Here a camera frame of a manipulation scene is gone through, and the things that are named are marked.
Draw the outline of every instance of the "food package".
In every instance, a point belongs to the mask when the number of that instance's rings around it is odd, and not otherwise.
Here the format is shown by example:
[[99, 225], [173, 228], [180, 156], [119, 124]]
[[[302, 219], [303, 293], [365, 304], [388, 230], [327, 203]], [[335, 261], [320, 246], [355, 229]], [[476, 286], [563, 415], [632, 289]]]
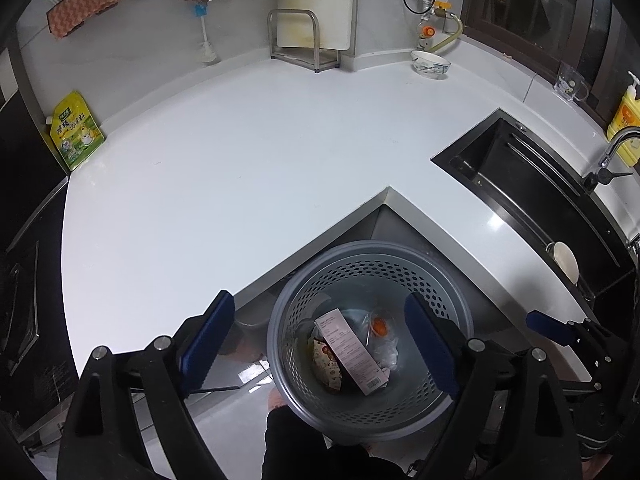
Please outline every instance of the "food package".
[[318, 317], [316, 326], [363, 394], [369, 395], [388, 381], [338, 308]]
[[318, 381], [334, 392], [339, 392], [342, 386], [342, 373], [335, 359], [334, 353], [327, 343], [313, 338], [311, 340], [311, 361], [314, 374]]
[[51, 138], [70, 170], [104, 142], [82, 96], [73, 91], [59, 102], [51, 120]]

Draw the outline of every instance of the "trash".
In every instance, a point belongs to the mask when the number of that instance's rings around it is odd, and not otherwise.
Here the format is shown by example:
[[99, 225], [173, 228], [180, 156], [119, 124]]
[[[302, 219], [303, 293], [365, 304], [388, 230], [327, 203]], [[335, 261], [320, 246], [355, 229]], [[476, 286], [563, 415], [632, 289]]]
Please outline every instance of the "trash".
[[363, 394], [369, 395], [388, 382], [388, 377], [367, 352], [339, 309], [316, 319], [316, 326]]
[[339, 392], [342, 386], [342, 373], [334, 353], [327, 343], [318, 339], [310, 339], [309, 344], [311, 346], [311, 361], [316, 378], [324, 384], [324, 386]]
[[385, 310], [367, 314], [360, 330], [360, 340], [380, 368], [395, 370], [398, 367], [398, 338], [395, 337], [394, 320]]

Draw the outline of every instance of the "kitchen counter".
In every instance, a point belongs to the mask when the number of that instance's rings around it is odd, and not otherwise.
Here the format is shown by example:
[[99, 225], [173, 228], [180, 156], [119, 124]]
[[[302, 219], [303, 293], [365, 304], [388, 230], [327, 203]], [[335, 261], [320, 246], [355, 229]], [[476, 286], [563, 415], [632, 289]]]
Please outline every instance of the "kitchen counter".
[[[436, 81], [408, 63], [314, 74], [267, 60], [119, 127], [68, 186], [62, 280], [78, 370], [100, 344], [123, 352], [173, 334], [220, 289], [242, 290], [387, 187], [517, 326], [535, 308], [581, 321], [534, 250], [430, 161], [499, 107], [574, 169], [587, 166], [522, 101], [455, 64]], [[600, 188], [607, 205], [625, 202]], [[588, 378], [571, 350], [557, 350]]]

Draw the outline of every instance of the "clear cup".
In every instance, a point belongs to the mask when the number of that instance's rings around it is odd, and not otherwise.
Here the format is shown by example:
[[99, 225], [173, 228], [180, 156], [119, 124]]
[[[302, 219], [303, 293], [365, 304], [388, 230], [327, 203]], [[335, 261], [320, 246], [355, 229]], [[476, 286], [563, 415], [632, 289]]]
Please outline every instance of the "clear cup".
[[[584, 90], [584, 96], [578, 97], [578, 92]], [[560, 62], [560, 70], [556, 77], [556, 84], [554, 85], [556, 93], [564, 100], [571, 102], [574, 99], [576, 101], [584, 101], [589, 96], [589, 87], [584, 82], [584, 78], [578, 74], [575, 69], [567, 65], [565, 62]]]

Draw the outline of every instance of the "blue gripper pad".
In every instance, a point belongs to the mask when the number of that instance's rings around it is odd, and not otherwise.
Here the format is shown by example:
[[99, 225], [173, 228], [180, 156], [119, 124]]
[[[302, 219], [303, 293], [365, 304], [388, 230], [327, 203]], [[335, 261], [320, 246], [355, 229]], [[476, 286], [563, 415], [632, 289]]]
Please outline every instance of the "blue gripper pad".
[[527, 314], [527, 326], [560, 346], [569, 346], [576, 340], [575, 332], [570, 326], [537, 310]]
[[420, 301], [420, 297], [411, 294], [404, 302], [404, 322], [414, 338], [420, 355], [433, 377], [439, 390], [454, 399], [458, 396], [460, 385], [456, 380], [456, 361], [446, 340], [436, 328], [436, 315], [431, 307]]
[[202, 314], [200, 329], [180, 359], [180, 389], [185, 396], [202, 387], [220, 346], [233, 325], [235, 315], [234, 297], [226, 290], [221, 290]]

